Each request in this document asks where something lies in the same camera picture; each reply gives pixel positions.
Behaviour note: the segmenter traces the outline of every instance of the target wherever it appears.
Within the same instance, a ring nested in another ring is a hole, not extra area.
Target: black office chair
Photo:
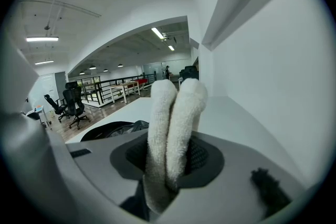
[[[70,116],[75,116],[75,119],[69,125],[69,128],[71,129],[71,126],[77,122],[77,129],[79,129],[80,121],[90,122],[90,119],[86,115],[82,117],[79,116],[82,115],[84,112],[84,105],[80,97],[81,87],[77,85],[77,81],[74,81],[66,83],[65,88],[66,90],[63,91],[63,96],[68,104],[68,109],[66,110],[66,113]]]
[[[54,108],[55,110],[55,113],[57,115],[60,115],[58,117],[58,121],[61,122],[61,119],[64,117],[64,116],[67,116],[68,118],[70,118],[66,113],[65,113],[65,108],[67,108],[68,105],[66,104],[62,104],[62,105],[58,105],[58,100],[56,100],[57,104],[53,101],[53,99],[50,97],[50,95],[46,94],[44,96],[44,98],[47,100],[47,102],[49,104],[51,104],[51,106]]]
[[[199,79],[199,72],[197,71],[197,68],[195,66],[185,67],[184,72],[182,72],[181,75],[183,80],[186,80],[188,78]]]

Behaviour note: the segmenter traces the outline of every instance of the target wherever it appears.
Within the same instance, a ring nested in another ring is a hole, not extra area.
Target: wooden floor
[[[115,101],[115,103],[107,104],[101,108],[93,108],[91,106],[85,106],[85,112],[83,115],[87,115],[90,119],[90,122],[88,121],[81,121],[79,123],[80,129],[77,129],[77,124],[74,124],[72,128],[69,128],[69,125],[71,122],[73,122],[74,117],[70,117],[67,119],[66,117],[61,119],[61,123],[58,121],[58,115],[55,115],[55,117],[49,119],[51,120],[51,128],[54,132],[60,134],[63,138],[63,140],[66,142],[69,139],[73,138],[80,132],[84,131],[86,128],[94,125],[95,123],[99,122],[100,120],[104,119],[106,116],[112,114],[113,112],[123,108],[124,106],[128,105],[129,103],[133,102],[134,100],[140,98],[140,97],[150,97],[151,94],[151,87],[147,87],[147,91],[142,90],[140,91],[141,95],[138,94],[130,94],[130,96],[127,96],[127,104],[122,102],[124,99],[120,98]]]

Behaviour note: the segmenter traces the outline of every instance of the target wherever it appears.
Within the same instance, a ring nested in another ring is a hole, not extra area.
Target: desk
[[[139,85],[142,85],[142,90],[144,90],[145,84],[148,81],[148,79],[136,79],[135,81],[137,81]]]
[[[34,111],[34,109],[33,109],[33,110],[30,110],[29,112],[27,112],[26,116],[28,116],[29,114],[31,114],[31,113],[33,113],[33,112],[36,112],[37,114],[40,114],[40,113],[43,112],[44,117],[46,118],[46,122],[47,122],[48,126],[50,126],[50,125],[49,125],[48,118],[47,118],[47,115],[46,115],[46,112],[44,111],[44,107],[43,107],[43,105],[41,105],[39,108],[36,108],[36,111]]]
[[[119,84],[119,85],[113,85],[113,86],[110,86],[110,91],[111,91],[112,101],[114,103],[115,103],[115,101],[114,101],[112,89],[121,88],[122,94],[124,96],[125,104],[127,104],[127,99],[126,99],[126,94],[125,94],[125,88],[124,87],[127,87],[127,95],[130,95],[130,91],[128,89],[129,85],[133,85],[133,91],[134,91],[134,93],[135,93],[135,86],[138,86],[138,94],[140,95],[140,87],[139,87],[139,82],[138,81],[130,81],[130,82],[126,82],[126,83]]]
[[[169,80],[171,82],[177,82],[178,78],[180,77],[180,75],[170,75],[169,76]]]

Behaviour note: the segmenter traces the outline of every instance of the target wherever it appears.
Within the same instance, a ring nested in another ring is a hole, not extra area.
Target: white table
[[[44,117],[46,118],[47,124],[48,124],[48,126],[50,126],[49,122],[48,122],[48,118],[47,118],[46,112],[44,111],[44,106],[43,105],[41,105],[39,108],[36,108],[36,111],[34,109],[30,110],[29,112],[27,112],[26,116],[28,116],[29,114],[32,114],[33,112],[36,112],[37,114],[40,114],[40,113],[43,112]]]
[[[129,85],[133,85],[134,93],[135,93],[135,86],[138,86],[138,94],[140,95],[140,87],[139,87],[139,82],[138,81],[130,81],[130,82],[126,82],[126,83],[119,84],[119,85],[113,85],[113,86],[110,86],[110,91],[111,91],[111,96],[112,96],[113,103],[115,103],[115,100],[114,100],[114,97],[113,97],[112,89],[121,89],[122,94],[124,96],[125,104],[127,104],[127,99],[126,99],[126,94],[125,94],[125,88],[124,87],[127,87],[127,95],[130,95],[130,90],[128,88]]]

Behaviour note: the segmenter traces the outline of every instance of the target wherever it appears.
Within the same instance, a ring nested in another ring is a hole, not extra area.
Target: folded white cloth
[[[170,109],[177,90],[170,80],[156,81],[152,85],[152,111],[148,129],[148,152],[144,174],[144,191],[148,207],[160,214],[170,203],[165,186],[165,154],[170,120]]]
[[[205,86],[197,79],[183,81],[176,97],[166,148],[166,184],[173,191],[177,191],[176,182],[184,173],[191,132],[198,129],[207,97]]]

